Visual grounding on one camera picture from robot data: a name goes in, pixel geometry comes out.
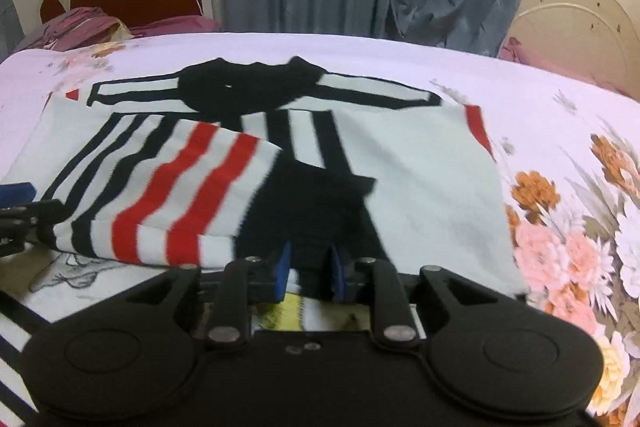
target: blue object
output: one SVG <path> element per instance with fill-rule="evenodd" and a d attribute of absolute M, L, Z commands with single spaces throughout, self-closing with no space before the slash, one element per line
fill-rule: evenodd
<path fill-rule="evenodd" d="M 31 203 L 35 197 L 36 188 L 30 183 L 0 185 L 0 208 L 10 208 L 19 204 Z"/>
<path fill-rule="evenodd" d="M 344 266 L 335 247 L 331 247 L 332 272 L 334 275 L 334 293 L 338 302 L 344 301 Z"/>
<path fill-rule="evenodd" d="M 284 300 L 284 294 L 287 291 L 287 280 L 289 280 L 289 268 L 291 264 L 291 243 L 287 241 L 282 249 L 282 255 L 276 265 L 276 285 L 275 299 L 277 302 Z"/>

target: metal rivet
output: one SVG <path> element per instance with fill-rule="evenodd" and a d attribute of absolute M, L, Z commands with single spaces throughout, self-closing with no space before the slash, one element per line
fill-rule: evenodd
<path fill-rule="evenodd" d="M 415 330 L 411 326 L 396 325 L 385 329 L 385 337 L 392 342 L 410 342 L 415 338 Z"/>
<path fill-rule="evenodd" d="M 209 338 L 220 344 L 230 344 L 240 338 L 240 331 L 232 326 L 216 326 L 209 331 Z"/>
<path fill-rule="evenodd" d="M 287 346 L 284 350 L 290 355 L 302 355 L 302 348 L 300 346 Z"/>

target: red stripe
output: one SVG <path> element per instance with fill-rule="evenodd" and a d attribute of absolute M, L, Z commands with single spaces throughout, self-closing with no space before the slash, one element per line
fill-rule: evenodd
<path fill-rule="evenodd" d="M 138 225 L 160 208 L 176 180 L 206 152 L 219 127 L 199 123 L 176 158 L 159 166 L 151 176 L 142 197 L 119 213 L 111 226 L 111 244 L 116 259 L 127 263 L 139 263 Z"/>
<path fill-rule="evenodd" d="M 216 216 L 229 185 L 244 171 L 258 145 L 258 139 L 239 134 L 225 160 L 204 180 L 189 210 L 174 223 L 166 239 L 169 264 L 198 264 L 198 236 Z"/>
<path fill-rule="evenodd" d="M 465 105 L 466 109 L 466 124 L 469 126 L 471 134 L 478 140 L 478 143 L 484 147 L 487 152 L 494 157 L 491 151 L 491 143 L 489 137 L 484 130 L 484 122 L 482 121 L 482 111 L 477 105 Z"/>

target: bed sheet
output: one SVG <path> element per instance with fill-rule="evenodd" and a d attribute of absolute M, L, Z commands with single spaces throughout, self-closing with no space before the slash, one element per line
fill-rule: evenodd
<path fill-rule="evenodd" d="M 215 57 L 277 64 L 293 55 L 330 71 L 388 78 L 437 92 L 450 103 L 481 106 L 502 177 L 514 259 L 531 288 L 529 303 L 594 336 L 605 372 L 591 412 L 604 425 L 635 425 L 640 412 L 640 105 L 631 99 L 519 64 L 363 38 L 192 34 L 65 54 L 29 50 L 0 66 L 0 176 L 52 90 L 170 73 Z M 58 309 L 49 307 L 50 321 L 158 273 L 37 248 L 2 265 L 0 289 L 27 306 L 37 309 L 62 299 Z M 76 289 L 72 297 L 69 287 Z M 366 324 L 363 308 L 300 298 L 294 281 L 289 289 L 282 305 L 256 311 L 257 327 Z"/>

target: striped shirt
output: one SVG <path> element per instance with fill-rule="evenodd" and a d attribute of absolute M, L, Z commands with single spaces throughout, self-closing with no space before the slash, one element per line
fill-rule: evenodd
<path fill-rule="evenodd" d="M 478 108 L 299 58 L 218 59 L 66 98 L 81 103 L 52 97 L 4 182 L 65 201 L 68 219 L 41 239 L 95 256 L 105 270 L 114 260 L 222 267 L 293 233 L 302 292 L 324 297 L 323 255 L 347 220 L 339 240 L 354 257 L 388 258 L 404 273 L 438 264 L 502 293 L 526 290 Z M 17 427 L 33 415 L 15 364 L 34 325 L 46 323 L 39 315 L 60 318 L 86 293 L 104 299 L 154 274 L 129 266 L 65 279 L 52 265 L 30 286 L 34 297 L 55 290 L 51 302 L 20 305 L 4 294 L 3 307 L 0 294 L 0 421 Z"/>

